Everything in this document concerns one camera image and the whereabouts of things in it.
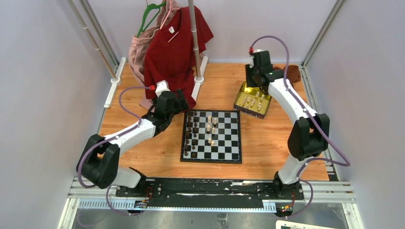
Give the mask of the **gold metal tin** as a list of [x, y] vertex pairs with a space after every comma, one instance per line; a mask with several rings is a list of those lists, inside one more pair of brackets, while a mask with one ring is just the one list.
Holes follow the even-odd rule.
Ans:
[[248, 87], [244, 81], [234, 100], [233, 109], [258, 119], [264, 119], [272, 97], [258, 87]]

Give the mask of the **black white chessboard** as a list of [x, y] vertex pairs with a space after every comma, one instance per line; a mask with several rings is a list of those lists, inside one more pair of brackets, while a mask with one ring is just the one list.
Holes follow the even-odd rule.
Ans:
[[184, 114], [182, 162], [242, 163], [240, 113], [189, 110]]

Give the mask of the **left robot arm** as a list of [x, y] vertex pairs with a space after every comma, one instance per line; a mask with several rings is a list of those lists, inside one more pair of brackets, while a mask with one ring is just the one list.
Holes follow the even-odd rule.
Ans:
[[135, 197], [146, 192], [145, 177], [133, 168], [120, 167], [120, 156], [142, 141], [165, 131], [173, 117], [189, 109], [180, 89], [163, 91], [153, 100], [152, 107], [133, 125], [108, 136], [89, 137], [76, 166], [80, 184], [85, 188], [100, 189], [112, 185], [128, 187]]

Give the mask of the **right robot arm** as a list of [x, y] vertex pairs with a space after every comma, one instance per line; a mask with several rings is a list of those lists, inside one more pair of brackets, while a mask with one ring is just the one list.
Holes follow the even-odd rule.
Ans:
[[310, 159], [328, 148], [323, 134], [329, 134], [330, 119], [318, 114], [294, 90], [284, 71], [274, 70], [269, 51], [249, 51], [252, 63], [245, 66], [248, 87], [260, 89], [281, 105], [293, 127], [288, 137], [289, 156], [273, 179], [273, 194], [285, 199], [298, 189], [299, 176]]

